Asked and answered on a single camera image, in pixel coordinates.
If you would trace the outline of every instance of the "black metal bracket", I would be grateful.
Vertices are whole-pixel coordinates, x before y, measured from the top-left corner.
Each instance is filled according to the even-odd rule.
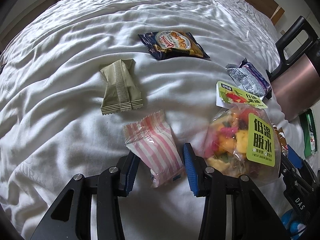
[[[31,240],[90,240],[91,201],[97,195],[98,239],[124,240],[118,197],[133,188],[140,158],[130,152],[116,166],[85,178],[76,174],[52,203]]]
[[[298,158],[301,168],[294,167],[290,160],[281,154],[280,173],[286,185],[284,196],[302,223],[308,225],[320,207],[319,180],[307,161],[299,156]]]
[[[290,240],[281,220],[248,176],[233,178],[208,167],[203,158],[195,155],[189,143],[184,145],[183,157],[185,163],[186,159],[192,162],[191,168],[190,162],[186,164],[190,188],[195,189],[196,181],[195,195],[205,197],[198,240],[225,240],[227,195],[232,199],[233,240]]]

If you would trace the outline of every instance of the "green label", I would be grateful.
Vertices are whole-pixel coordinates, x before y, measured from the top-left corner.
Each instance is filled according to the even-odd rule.
[[[256,108],[268,108],[260,98],[225,82],[218,82],[219,96],[223,103],[242,103]]]
[[[275,166],[275,143],[272,127],[253,113],[249,114],[247,159]]]

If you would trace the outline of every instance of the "black handle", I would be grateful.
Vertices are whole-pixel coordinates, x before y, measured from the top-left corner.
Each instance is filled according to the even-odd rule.
[[[85,197],[85,177],[77,174],[52,203],[31,240],[89,240],[90,217],[77,220],[81,214],[90,214],[91,199]]]
[[[105,170],[100,174],[97,189],[97,234],[98,239],[124,240],[120,218],[118,197],[113,192],[113,184],[120,171]]]
[[[24,240],[18,231],[11,224],[2,206],[0,205],[0,228],[1,240]]]
[[[227,220],[225,176],[218,170],[205,174],[211,179],[210,194],[205,198],[198,240],[225,239]]]
[[[290,240],[287,230],[268,200],[246,175],[238,178],[240,194],[234,196],[235,215],[233,239]]]
[[[301,47],[289,58],[284,56],[284,49],[301,33],[305,31],[308,35],[307,40],[301,45]],[[289,28],[289,30],[276,42],[276,47],[280,57],[279,66],[272,72],[269,78],[272,82],[281,74],[283,74],[288,68],[290,68],[304,53],[306,53],[313,44],[317,41],[318,35],[308,21],[300,16],[295,23]]]

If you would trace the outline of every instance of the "white bedsheet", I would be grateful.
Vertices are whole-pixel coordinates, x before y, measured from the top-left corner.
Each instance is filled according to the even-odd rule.
[[[191,32],[211,57],[157,61],[137,34]],[[218,112],[217,81],[233,84],[225,65],[244,57],[267,77],[279,63],[271,21],[243,0],[61,0],[19,33],[0,57],[0,202],[29,239],[76,173],[100,174],[128,150],[122,126],[164,109],[176,145],[200,150]],[[143,108],[102,116],[106,81],[100,64],[133,58],[132,76]],[[299,122],[284,120],[273,97],[270,120],[303,154]],[[130,239],[197,239],[204,198],[187,178],[150,189],[140,164],[133,191],[121,198],[124,233]],[[280,215],[288,203],[281,179],[262,188]]]

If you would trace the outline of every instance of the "candy wrapper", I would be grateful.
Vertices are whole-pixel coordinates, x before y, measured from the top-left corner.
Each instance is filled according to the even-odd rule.
[[[268,108],[260,98],[228,83],[218,81],[216,86],[216,105],[223,108],[232,108],[232,103],[241,103],[256,108]]]
[[[273,129],[276,132],[276,135],[278,137],[279,143],[280,143],[280,148],[281,152],[284,156],[288,156],[288,146],[287,146],[287,141],[285,140],[284,137],[284,132],[282,127],[278,130],[278,128],[272,123]]]
[[[259,97],[261,100],[265,96],[267,99],[271,98],[271,85],[246,58],[239,67],[228,64],[226,68],[228,74],[240,89]]]
[[[209,58],[191,33],[163,31],[138,34],[138,36],[155,59],[181,56]]]
[[[107,80],[101,105],[102,114],[112,114],[138,109],[143,106],[141,93],[129,74],[133,59],[117,60],[100,72]]]
[[[125,125],[123,133],[127,148],[150,168],[153,187],[180,177],[183,164],[163,111]]]
[[[281,149],[263,109],[235,104],[208,128],[203,157],[224,175],[246,174],[263,186],[278,178]]]

